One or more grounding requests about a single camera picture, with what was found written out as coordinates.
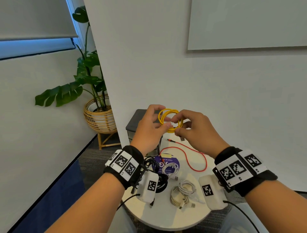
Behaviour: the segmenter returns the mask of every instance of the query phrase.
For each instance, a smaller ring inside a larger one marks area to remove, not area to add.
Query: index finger
[[[165,106],[163,105],[149,105],[145,113],[145,116],[153,116],[156,110],[163,110],[163,109],[165,109]]]
[[[190,119],[191,121],[193,121],[197,114],[198,114],[198,112],[194,112],[194,111],[184,109],[184,110],[181,110],[176,115],[174,115],[171,119],[171,122],[177,123],[181,119],[183,119],[183,120]]]

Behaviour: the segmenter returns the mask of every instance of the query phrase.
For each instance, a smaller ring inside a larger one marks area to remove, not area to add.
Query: tabletop
[[[191,147],[187,140],[181,142],[180,138],[175,136],[174,133],[166,133],[162,138],[161,149],[170,146],[180,147],[186,152],[189,163],[194,169],[203,170],[205,168],[205,159],[201,154],[191,151],[177,143],[169,142],[167,139],[172,139]],[[198,183],[198,178],[200,176],[213,174],[212,169],[215,167],[215,164],[214,160],[206,155],[208,162],[207,169],[204,172],[195,172],[188,166],[185,155],[181,150],[169,148],[165,149],[163,153],[172,154],[178,159],[180,164],[179,171],[176,175],[178,176],[178,180],[168,180],[166,189],[161,193],[155,194],[155,201],[152,207],[136,197],[131,198],[125,205],[140,222],[152,228],[164,231],[180,231],[195,226],[210,213],[211,210],[205,204],[205,198]],[[174,186],[178,186],[180,181],[183,180],[189,180],[196,186],[196,197],[198,197],[202,203],[191,200],[190,202],[195,203],[195,208],[183,207],[180,210],[170,202],[171,189]],[[131,189],[132,187],[125,191],[122,198],[123,201],[131,196]]]

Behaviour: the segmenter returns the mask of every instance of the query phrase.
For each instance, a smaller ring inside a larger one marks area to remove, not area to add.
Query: person's left hand
[[[143,156],[150,151],[154,150],[159,144],[160,138],[167,130],[172,126],[170,122],[163,125],[160,123],[154,123],[158,119],[158,114],[155,114],[155,110],[163,110],[163,105],[149,105],[142,120],[138,123],[135,135],[133,137],[131,146],[136,147]],[[165,117],[164,121],[170,121],[169,117]]]

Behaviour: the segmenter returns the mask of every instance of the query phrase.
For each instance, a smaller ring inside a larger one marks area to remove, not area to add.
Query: black wristband
[[[217,155],[217,157],[214,160],[215,165],[223,162],[224,160],[230,158],[234,154],[237,154],[241,152],[242,150],[239,148],[236,148],[234,146],[227,147],[224,149],[221,153]],[[241,183],[238,183],[234,186],[234,189],[242,196],[244,197],[246,194],[248,194],[252,189],[257,187],[259,184],[264,182],[265,180],[277,180],[277,176],[269,171],[266,170],[262,173],[259,173],[252,178],[249,178],[248,180],[245,180]]]
[[[105,169],[103,170],[103,173],[107,172],[107,173],[113,174],[122,183],[122,185],[124,186],[124,188],[126,190],[130,186],[134,185],[136,183],[136,181],[138,180],[138,178],[140,177],[141,164],[144,163],[144,157],[143,157],[142,153],[137,148],[135,148],[134,146],[128,145],[128,146],[125,146],[122,150],[127,152],[128,154],[132,155],[132,157],[139,163],[138,167],[136,168],[133,175],[130,177],[129,181],[126,181],[117,171],[115,171],[110,166],[105,167]]]

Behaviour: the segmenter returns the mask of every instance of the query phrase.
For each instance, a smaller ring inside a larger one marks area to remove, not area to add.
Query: wooden plant stand leg
[[[98,134],[98,144],[100,150],[102,150],[103,147],[120,145],[120,143],[105,144],[115,133],[110,134],[103,142],[101,142],[101,134],[100,133],[97,134]]]

